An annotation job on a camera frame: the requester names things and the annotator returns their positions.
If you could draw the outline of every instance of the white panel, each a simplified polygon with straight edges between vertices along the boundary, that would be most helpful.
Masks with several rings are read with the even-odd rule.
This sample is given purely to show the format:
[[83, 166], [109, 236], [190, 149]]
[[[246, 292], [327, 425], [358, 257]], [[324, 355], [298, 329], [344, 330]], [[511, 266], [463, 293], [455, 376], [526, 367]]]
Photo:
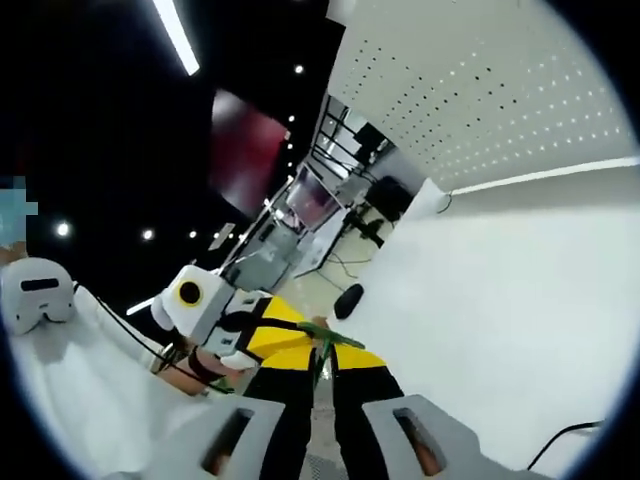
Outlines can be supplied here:
[[327, 18], [346, 25], [356, 7], [357, 0], [331, 0], [327, 9]]
[[543, 1], [361, 1], [329, 92], [445, 191], [638, 151], [606, 74]]

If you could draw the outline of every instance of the robot eye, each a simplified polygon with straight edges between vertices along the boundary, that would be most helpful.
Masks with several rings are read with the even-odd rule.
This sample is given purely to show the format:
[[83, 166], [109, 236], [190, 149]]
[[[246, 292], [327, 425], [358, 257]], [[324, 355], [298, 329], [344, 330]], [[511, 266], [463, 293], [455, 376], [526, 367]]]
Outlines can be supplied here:
[[180, 286], [180, 299], [189, 306], [197, 305], [202, 298], [200, 287], [194, 282], [184, 282]]

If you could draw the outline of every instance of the black strap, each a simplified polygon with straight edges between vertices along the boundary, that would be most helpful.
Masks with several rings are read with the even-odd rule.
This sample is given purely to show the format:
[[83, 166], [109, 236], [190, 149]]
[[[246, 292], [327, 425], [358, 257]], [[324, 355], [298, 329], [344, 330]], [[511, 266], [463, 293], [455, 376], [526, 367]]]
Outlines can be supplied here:
[[219, 373], [212, 372], [211, 370], [206, 368], [204, 365], [202, 365], [202, 363], [200, 363], [200, 360], [198, 360], [198, 356], [196, 355], [197, 351], [198, 351], [198, 348], [197, 347], [194, 348], [191, 354], [189, 355], [189, 359], [187, 360], [189, 364], [189, 368], [193, 371], [193, 373], [195, 373], [199, 379], [201, 379], [206, 383], [215, 382], [219, 378], [222, 378], [224, 375], [220, 375]]

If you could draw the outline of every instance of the black ceiling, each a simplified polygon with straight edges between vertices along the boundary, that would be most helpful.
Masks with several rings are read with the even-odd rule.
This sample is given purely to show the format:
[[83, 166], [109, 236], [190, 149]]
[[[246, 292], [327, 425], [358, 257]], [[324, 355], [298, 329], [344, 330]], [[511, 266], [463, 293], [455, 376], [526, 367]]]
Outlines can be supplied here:
[[[60, 261], [120, 312], [206, 251], [222, 224], [250, 223], [206, 187], [216, 89], [290, 128], [295, 148], [282, 151], [273, 192], [309, 149], [343, 33], [325, 19], [327, 0], [175, 3], [201, 67], [192, 77], [150, 0], [40, 2], [14, 70], [13, 157], [40, 211], [29, 252]], [[58, 220], [71, 237], [53, 235]], [[141, 241], [145, 227], [152, 242]]]

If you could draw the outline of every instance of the white floor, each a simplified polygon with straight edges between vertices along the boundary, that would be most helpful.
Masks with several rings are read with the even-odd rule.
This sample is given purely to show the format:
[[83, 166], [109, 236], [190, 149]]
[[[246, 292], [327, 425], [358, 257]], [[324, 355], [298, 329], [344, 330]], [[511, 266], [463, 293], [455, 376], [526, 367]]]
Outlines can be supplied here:
[[[382, 215], [373, 209], [364, 216], [366, 222], [381, 218]], [[385, 221], [378, 235], [384, 240], [392, 231], [393, 225]], [[357, 282], [378, 250], [371, 240], [361, 238], [360, 232], [354, 229], [338, 240], [320, 270], [289, 279], [277, 294], [309, 319], [316, 315], [329, 316], [342, 291]]]

